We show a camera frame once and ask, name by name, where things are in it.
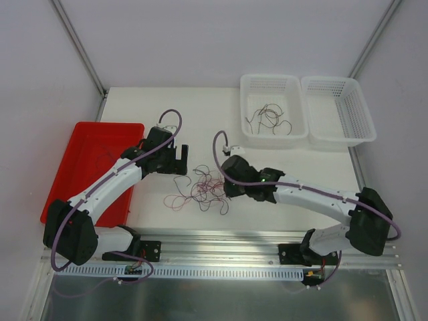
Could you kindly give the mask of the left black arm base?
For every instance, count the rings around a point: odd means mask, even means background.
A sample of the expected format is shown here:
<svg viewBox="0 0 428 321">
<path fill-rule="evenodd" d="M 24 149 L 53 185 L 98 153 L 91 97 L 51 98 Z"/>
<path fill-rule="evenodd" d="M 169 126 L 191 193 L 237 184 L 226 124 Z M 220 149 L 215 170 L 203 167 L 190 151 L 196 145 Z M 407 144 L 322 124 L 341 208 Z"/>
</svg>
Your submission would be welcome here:
<svg viewBox="0 0 428 321">
<path fill-rule="evenodd" d="M 112 251 L 102 254 L 104 261 L 134 261 L 132 257 L 145 259 L 149 262 L 159 262 L 161 256 L 161 241 L 145 241 L 139 238 L 133 241 L 125 251 Z"/>
</svg>

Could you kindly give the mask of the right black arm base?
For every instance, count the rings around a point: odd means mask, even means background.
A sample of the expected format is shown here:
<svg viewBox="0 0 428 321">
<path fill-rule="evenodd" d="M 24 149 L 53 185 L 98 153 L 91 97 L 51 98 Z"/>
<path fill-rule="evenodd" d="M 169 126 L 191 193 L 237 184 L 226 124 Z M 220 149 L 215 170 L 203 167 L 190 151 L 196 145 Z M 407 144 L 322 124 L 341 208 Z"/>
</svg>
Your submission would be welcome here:
<svg viewBox="0 0 428 321">
<path fill-rule="evenodd" d="M 278 255 L 281 265 L 336 265 L 338 254 L 325 256 L 315 253 L 309 247 L 297 243 L 281 243 L 278 245 Z"/>
</svg>

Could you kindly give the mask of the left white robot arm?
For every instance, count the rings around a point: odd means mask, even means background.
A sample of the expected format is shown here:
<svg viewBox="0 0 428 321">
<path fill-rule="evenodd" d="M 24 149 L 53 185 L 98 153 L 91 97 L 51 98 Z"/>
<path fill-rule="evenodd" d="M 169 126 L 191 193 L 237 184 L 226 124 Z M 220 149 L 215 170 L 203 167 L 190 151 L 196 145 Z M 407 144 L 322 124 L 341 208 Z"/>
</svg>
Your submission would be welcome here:
<svg viewBox="0 0 428 321">
<path fill-rule="evenodd" d="M 75 265 L 85 264 L 96 254 L 107 261 L 143 257 L 144 245 L 137 231 L 125 225 L 97 227 L 96 223 L 117 198 L 147 175 L 187 174 L 189 147 L 182 145 L 177 154 L 174 143 L 174 133 L 154 126 L 86 190 L 67 201 L 53 201 L 47 210 L 43 244 Z"/>
</svg>

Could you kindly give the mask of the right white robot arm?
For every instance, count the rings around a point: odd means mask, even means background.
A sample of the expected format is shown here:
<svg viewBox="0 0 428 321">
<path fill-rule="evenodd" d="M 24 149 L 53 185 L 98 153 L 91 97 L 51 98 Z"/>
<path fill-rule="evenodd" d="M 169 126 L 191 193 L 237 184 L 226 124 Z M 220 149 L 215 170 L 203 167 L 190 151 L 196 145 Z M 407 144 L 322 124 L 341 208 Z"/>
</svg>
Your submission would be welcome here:
<svg viewBox="0 0 428 321">
<path fill-rule="evenodd" d="M 317 187 L 276 169 L 258 171 L 238 155 L 221 165 L 221 173 L 229 198 L 246 195 L 259 202 L 293 205 L 337 221 L 332 227 L 308 230 L 300 243 L 279 245 L 284 265 L 336 265 L 339 251 L 349 248 L 373 257 L 384 252 L 393 215 L 373 189 L 353 193 Z"/>
</svg>

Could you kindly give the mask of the red plastic tray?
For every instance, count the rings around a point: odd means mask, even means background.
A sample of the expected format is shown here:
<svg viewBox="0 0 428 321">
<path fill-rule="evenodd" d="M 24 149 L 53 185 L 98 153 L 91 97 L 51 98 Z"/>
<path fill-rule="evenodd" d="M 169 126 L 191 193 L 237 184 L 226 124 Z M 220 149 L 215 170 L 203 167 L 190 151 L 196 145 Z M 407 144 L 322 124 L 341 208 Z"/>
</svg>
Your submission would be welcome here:
<svg viewBox="0 0 428 321">
<path fill-rule="evenodd" d="M 141 123 L 79 122 L 75 125 L 40 221 L 46 223 L 49 205 L 67 201 L 95 183 L 122 152 L 144 136 Z"/>
</svg>

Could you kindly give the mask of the left white plastic basket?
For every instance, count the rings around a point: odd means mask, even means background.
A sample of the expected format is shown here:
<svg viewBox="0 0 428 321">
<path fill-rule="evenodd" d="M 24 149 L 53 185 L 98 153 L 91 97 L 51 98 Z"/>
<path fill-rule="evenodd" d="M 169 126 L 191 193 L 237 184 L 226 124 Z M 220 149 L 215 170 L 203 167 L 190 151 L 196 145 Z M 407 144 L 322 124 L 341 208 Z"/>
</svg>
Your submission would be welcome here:
<svg viewBox="0 0 428 321">
<path fill-rule="evenodd" d="M 239 93 L 241 129 L 248 141 L 289 146 L 308 137 L 297 77 L 246 74 L 240 79 Z"/>
</svg>

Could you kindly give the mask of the white plastic basket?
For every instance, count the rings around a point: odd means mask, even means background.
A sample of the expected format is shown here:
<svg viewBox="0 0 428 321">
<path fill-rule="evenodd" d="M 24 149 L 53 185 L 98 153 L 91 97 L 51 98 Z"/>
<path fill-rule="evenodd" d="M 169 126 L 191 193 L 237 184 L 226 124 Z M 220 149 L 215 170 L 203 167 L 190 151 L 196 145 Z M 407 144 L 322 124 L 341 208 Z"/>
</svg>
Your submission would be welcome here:
<svg viewBox="0 0 428 321">
<path fill-rule="evenodd" d="M 340 150 L 377 138 L 357 80 L 329 76 L 301 79 L 307 107 L 309 139 L 319 149 Z"/>
<path fill-rule="evenodd" d="M 308 137 L 297 77 L 246 74 L 240 79 L 239 93 L 241 129 L 248 141 L 289 146 Z"/>
</svg>

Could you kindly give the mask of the right white plastic basket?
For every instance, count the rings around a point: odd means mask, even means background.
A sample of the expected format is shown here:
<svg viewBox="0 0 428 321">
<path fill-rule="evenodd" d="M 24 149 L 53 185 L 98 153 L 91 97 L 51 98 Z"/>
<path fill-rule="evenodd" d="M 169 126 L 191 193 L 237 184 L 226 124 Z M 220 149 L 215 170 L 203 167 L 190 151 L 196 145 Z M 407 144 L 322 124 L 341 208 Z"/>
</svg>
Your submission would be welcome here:
<svg viewBox="0 0 428 321">
<path fill-rule="evenodd" d="M 307 107 L 309 139 L 319 149 L 340 150 L 377 138 L 357 80 L 329 76 L 301 79 Z"/>
</svg>

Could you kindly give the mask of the aluminium table rail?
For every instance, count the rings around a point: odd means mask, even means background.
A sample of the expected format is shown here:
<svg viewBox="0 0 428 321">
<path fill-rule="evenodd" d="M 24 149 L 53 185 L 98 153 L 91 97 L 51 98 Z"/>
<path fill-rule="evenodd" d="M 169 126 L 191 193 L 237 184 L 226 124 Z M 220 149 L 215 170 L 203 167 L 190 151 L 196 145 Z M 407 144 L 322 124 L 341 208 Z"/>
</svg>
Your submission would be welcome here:
<svg viewBox="0 0 428 321">
<path fill-rule="evenodd" d="M 300 243 L 303 231 L 203 231 L 136 228 L 143 240 L 160 241 L 164 265 L 279 266 L 278 244 Z M 392 242 L 382 256 L 373 257 L 345 249 L 340 268 L 402 270 L 403 264 Z"/>
</svg>

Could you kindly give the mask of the left aluminium frame post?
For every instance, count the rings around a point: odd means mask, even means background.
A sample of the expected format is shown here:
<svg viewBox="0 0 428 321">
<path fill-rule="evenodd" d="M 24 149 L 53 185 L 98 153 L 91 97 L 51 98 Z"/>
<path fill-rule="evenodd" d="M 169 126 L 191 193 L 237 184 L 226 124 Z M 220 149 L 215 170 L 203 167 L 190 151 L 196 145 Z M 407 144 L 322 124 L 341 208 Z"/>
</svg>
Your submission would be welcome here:
<svg viewBox="0 0 428 321">
<path fill-rule="evenodd" d="M 95 70 L 93 63 L 91 62 L 91 59 L 86 52 L 84 44 L 82 43 L 62 1 L 50 0 L 49 3 L 55 11 L 61 25 L 65 30 L 65 33 L 67 34 L 80 61 L 82 62 L 84 69 L 88 73 L 89 78 L 95 86 L 96 91 L 102 98 L 105 97 L 105 95 L 107 94 L 107 89 L 105 89 L 97 71 Z"/>
</svg>

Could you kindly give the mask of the aluminium frame post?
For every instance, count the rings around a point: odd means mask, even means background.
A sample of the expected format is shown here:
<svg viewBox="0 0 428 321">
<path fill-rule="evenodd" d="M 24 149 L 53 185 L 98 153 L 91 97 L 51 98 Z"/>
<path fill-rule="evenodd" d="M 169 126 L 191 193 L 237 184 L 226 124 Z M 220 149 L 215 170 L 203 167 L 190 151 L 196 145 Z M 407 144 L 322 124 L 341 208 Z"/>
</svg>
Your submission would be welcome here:
<svg viewBox="0 0 428 321">
<path fill-rule="evenodd" d="M 348 77 L 352 79 L 357 79 L 361 72 L 364 69 L 364 66 L 368 62 L 370 55 L 375 50 L 378 42 L 381 40 L 383 33 L 393 20 L 394 16 L 397 14 L 401 8 L 403 0 L 392 0 L 389 1 L 385 12 L 381 15 L 378 23 L 376 24 L 374 30 L 372 31 L 370 37 L 366 41 L 362 51 L 359 53 L 351 71 L 348 73 Z"/>
<path fill-rule="evenodd" d="M 93 63 L 91 62 L 91 59 L 86 52 L 84 44 L 82 43 L 62 1 L 50 0 L 49 3 L 55 11 L 61 25 L 65 30 L 65 33 L 67 34 L 80 61 L 82 62 L 84 69 L 88 73 L 89 78 L 95 86 L 96 91 L 102 98 L 105 97 L 105 95 L 107 94 L 107 89 L 105 89 L 97 71 L 95 70 Z"/>
</svg>

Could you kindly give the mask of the right aluminium frame post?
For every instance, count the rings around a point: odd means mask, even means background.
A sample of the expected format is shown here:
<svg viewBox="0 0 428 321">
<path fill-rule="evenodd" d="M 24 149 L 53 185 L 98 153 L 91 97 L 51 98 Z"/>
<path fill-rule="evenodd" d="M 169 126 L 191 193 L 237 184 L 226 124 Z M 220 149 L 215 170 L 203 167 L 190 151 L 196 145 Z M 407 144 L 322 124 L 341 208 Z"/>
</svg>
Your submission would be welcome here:
<svg viewBox="0 0 428 321">
<path fill-rule="evenodd" d="M 389 1 L 385 12 L 381 15 L 378 23 L 376 24 L 374 30 L 372 31 L 370 37 L 366 41 L 362 51 L 359 53 L 351 71 L 348 73 L 348 77 L 352 79 L 357 79 L 361 72 L 364 69 L 364 66 L 368 62 L 370 55 L 375 50 L 378 42 L 381 40 L 383 33 L 393 20 L 394 16 L 397 14 L 401 8 L 403 0 L 392 0 Z"/>
</svg>

